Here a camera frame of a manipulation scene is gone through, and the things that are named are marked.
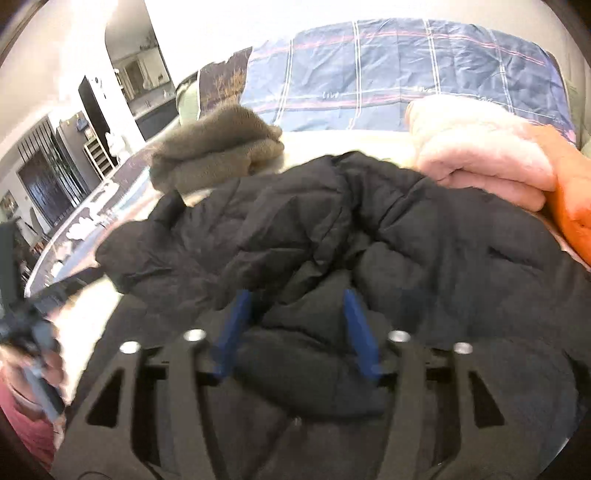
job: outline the black puffer jacket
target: black puffer jacket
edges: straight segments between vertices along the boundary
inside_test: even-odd
[[[194,208],[168,194],[96,258],[126,295],[74,412],[122,342],[162,345],[206,327],[200,315],[240,288],[262,299],[234,379],[206,390],[230,478],[360,480],[375,470],[389,397],[353,361],[350,287],[388,329],[440,349],[473,343],[478,374],[502,392],[540,463],[573,430],[571,365],[591,365],[589,276],[539,220],[480,190],[448,190],[361,153],[322,157],[230,181]],[[431,419],[445,410],[436,390]],[[441,425],[426,421],[427,466],[446,456],[452,436]]]

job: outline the orange cloth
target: orange cloth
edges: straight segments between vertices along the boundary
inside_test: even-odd
[[[556,191],[545,192],[556,225],[591,265],[591,160],[549,125],[528,126],[556,174]]]

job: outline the blue plaid fabric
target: blue plaid fabric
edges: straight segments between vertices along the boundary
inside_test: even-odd
[[[390,18],[313,28],[253,49],[241,103],[285,131],[404,131],[414,99],[451,93],[495,102],[574,141],[548,54],[499,31]]]

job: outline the metal screw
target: metal screw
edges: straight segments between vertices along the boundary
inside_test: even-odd
[[[466,342],[458,342],[453,346],[453,351],[460,355],[468,355],[472,353],[473,350],[472,345]]]
[[[125,342],[121,344],[119,351],[131,355],[132,353],[137,353],[140,348],[142,348],[142,346],[138,342]]]
[[[199,340],[203,340],[205,336],[205,330],[201,330],[200,328],[195,328],[194,330],[187,330],[183,334],[183,338],[188,342],[198,342]]]
[[[410,340],[410,334],[404,330],[392,330],[388,334],[388,339],[391,342],[404,343]]]

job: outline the brown towel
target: brown towel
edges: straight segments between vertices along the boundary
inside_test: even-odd
[[[283,152],[281,134],[280,127],[267,125],[252,110],[225,103],[154,146],[152,185],[187,194],[245,177]]]

